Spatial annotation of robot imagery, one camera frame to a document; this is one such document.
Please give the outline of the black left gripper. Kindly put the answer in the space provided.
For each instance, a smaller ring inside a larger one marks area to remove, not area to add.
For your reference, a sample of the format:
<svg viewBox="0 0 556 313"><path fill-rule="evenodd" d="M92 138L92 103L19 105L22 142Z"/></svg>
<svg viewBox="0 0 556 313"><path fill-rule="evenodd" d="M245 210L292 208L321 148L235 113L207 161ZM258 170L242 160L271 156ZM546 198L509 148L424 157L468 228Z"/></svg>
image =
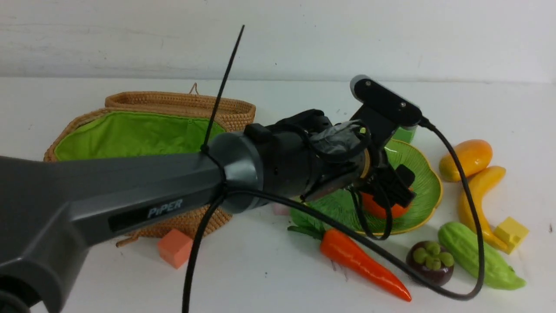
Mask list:
<svg viewBox="0 0 556 313"><path fill-rule="evenodd" d="M399 205L407 208L416 194L411 186L415 181L415 173L401 164L396 168L388 159L385 149L381 149L378 165L371 165L370 174L360 185L360 192L373 196L374 201L383 208Z"/></svg>

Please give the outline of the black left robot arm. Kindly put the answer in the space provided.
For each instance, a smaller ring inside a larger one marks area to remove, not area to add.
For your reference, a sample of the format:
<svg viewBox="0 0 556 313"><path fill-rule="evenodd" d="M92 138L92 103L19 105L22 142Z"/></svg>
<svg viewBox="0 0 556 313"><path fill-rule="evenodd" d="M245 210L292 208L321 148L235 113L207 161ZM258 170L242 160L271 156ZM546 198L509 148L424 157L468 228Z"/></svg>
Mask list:
<svg viewBox="0 0 556 313"><path fill-rule="evenodd" d="M414 198L384 146L421 113L361 108L331 126L309 110L221 133L191 154L34 162L1 157L1 311L59 313L90 247L204 205L237 214L347 186Z"/></svg>

